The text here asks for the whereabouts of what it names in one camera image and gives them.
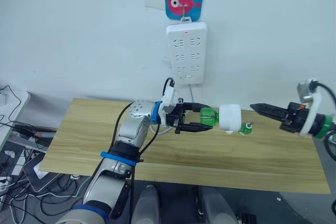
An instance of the power strip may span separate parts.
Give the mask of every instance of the power strip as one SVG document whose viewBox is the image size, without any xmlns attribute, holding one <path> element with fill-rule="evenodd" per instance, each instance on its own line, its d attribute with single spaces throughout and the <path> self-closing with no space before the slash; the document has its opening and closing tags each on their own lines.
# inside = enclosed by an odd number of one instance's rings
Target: power strip
<svg viewBox="0 0 336 224">
<path fill-rule="evenodd" d="M 174 80 L 177 84 L 200 84 L 204 80 L 207 26 L 185 22 L 166 29 Z"/>
<path fill-rule="evenodd" d="M 5 182 L 4 183 L 0 182 L 0 195 L 7 193 L 8 190 L 10 189 L 10 187 L 5 187 L 5 188 L 3 188 L 3 187 L 8 186 L 11 183 L 12 177 L 0 177 L 0 181 L 2 181 L 2 180 L 5 180 Z M 6 195 L 0 197 L 0 201 L 1 201 L 0 202 L 0 211 L 2 210 L 2 208 L 4 206 L 3 202 L 5 202 L 5 200 L 6 200 Z"/>
</svg>

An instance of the desk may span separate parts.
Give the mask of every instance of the desk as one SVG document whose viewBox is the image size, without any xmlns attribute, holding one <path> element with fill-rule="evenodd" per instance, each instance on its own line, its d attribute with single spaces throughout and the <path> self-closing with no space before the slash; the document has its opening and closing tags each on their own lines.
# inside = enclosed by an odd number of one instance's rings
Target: desk
<svg viewBox="0 0 336 224">
<path fill-rule="evenodd" d="M 25 107 L 27 102 L 30 99 L 30 94 L 27 91 L 13 91 L 15 95 L 21 100 L 20 106 L 18 106 L 13 114 L 11 115 L 10 119 L 12 121 L 17 120 L 18 116 L 20 115 L 22 109 Z M 14 108 L 19 104 L 19 101 L 17 98 L 12 94 L 10 90 L 1 90 L 0 93 L 6 95 L 6 104 L 3 106 L 0 106 L 0 115 L 4 115 L 4 118 L 0 121 L 1 123 L 7 123 L 8 122 L 8 116 L 10 113 L 14 110 Z M 12 128 L 0 125 L 0 150 L 4 146 L 7 138 L 9 137 L 9 134 L 11 133 Z"/>
<path fill-rule="evenodd" d="M 92 175 L 100 152 L 111 143 L 125 102 L 74 99 L 40 169 Z M 197 113 L 189 120 L 198 121 Z M 310 137 L 281 131 L 279 123 L 252 111 L 249 136 L 228 135 L 217 127 L 207 132 L 160 135 L 146 150 L 135 178 L 160 182 L 256 190 L 329 194 L 329 187 Z M 145 144 L 153 136 L 148 133 Z"/>
</svg>

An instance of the white power strip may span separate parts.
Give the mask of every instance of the white power strip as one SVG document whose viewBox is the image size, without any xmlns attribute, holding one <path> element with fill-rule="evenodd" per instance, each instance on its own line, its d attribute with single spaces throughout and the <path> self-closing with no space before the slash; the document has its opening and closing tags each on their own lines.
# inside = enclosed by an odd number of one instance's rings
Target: white power strip
<svg viewBox="0 0 336 224">
<path fill-rule="evenodd" d="M 200 84 L 204 80 L 207 26 L 187 22 L 166 29 L 174 80 L 177 84 Z"/>
<path fill-rule="evenodd" d="M 6 180 L 6 181 L 4 183 L 0 182 L 0 195 L 7 193 L 8 190 L 10 189 L 10 187 L 5 187 L 5 188 L 3 188 L 3 187 L 8 186 L 11 183 L 12 177 L 0 177 L 0 181 L 1 180 Z M 0 197 L 0 201 L 1 201 L 0 202 L 0 211 L 2 210 L 2 208 L 4 206 L 3 202 L 5 202 L 5 200 L 6 200 L 6 195 Z"/>
</svg>

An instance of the white wall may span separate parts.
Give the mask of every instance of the white wall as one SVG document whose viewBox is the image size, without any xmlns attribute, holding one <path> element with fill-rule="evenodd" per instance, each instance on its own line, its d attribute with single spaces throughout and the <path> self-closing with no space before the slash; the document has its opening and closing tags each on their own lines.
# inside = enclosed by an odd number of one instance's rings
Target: white wall
<svg viewBox="0 0 336 224">
<path fill-rule="evenodd" d="M 0 0 L 0 84 L 32 94 L 22 120 L 58 127 L 72 98 L 159 99 L 174 21 L 143 3 Z M 287 106 L 308 77 L 336 87 L 335 0 L 203 3 L 209 43 L 196 101 Z"/>
</svg>

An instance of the white desk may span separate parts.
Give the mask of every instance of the white desk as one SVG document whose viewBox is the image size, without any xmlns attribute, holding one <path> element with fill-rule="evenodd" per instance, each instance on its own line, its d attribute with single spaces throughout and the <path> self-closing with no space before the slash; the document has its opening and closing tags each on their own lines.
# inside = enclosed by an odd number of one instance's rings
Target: white desk
<svg viewBox="0 0 336 224">
<path fill-rule="evenodd" d="M 21 100 L 20 106 L 18 106 L 13 114 L 11 114 L 10 119 L 12 121 L 15 121 L 18 116 L 20 115 L 22 109 L 25 107 L 27 102 L 30 99 L 30 94 L 27 91 L 16 91 L 13 90 L 15 95 Z M 6 95 L 6 105 L 0 106 L 0 115 L 5 115 L 4 118 L 0 121 L 0 123 L 7 123 L 8 117 L 10 113 L 13 111 L 13 109 L 19 104 L 19 100 L 12 94 L 10 90 L 1 90 L 1 94 Z M 7 138 L 9 137 L 9 134 L 11 133 L 12 128 L 0 124 L 0 150 L 4 146 Z"/>
</svg>

